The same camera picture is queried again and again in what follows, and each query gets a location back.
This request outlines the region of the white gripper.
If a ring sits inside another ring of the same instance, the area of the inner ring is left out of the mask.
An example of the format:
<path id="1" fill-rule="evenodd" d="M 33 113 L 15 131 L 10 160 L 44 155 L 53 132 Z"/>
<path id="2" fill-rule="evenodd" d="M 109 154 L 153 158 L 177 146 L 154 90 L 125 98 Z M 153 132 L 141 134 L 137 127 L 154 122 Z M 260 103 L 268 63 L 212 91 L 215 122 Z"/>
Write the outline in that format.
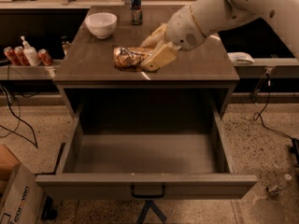
<path id="1" fill-rule="evenodd" d="M 196 22 L 192 8 L 185 6 L 178 10 L 167 24 L 161 24 L 141 43 L 142 48 L 154 48 L 150 56 L 140 64 L 141 69 L 156 71 L 178 57 L 179 46 L 182 50 L 192 50 L 205 41 L 206 36 Z"/>

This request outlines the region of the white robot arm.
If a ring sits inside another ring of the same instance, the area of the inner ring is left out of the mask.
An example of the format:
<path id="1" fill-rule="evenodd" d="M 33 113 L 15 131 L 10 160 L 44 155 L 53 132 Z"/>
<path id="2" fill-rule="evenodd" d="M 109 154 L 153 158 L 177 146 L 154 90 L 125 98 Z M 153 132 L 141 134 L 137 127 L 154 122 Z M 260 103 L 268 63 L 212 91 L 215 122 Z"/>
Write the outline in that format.
<path id="1" fill-rule="evenodd" d="M 155 71 L 173 62 L 181 50 L 195 49 L 217 32 L 258 18 L 299 58 L 299 0 L 197 0 L 179 9 L 142 42 L 152 52 L 141 67 Z"/>

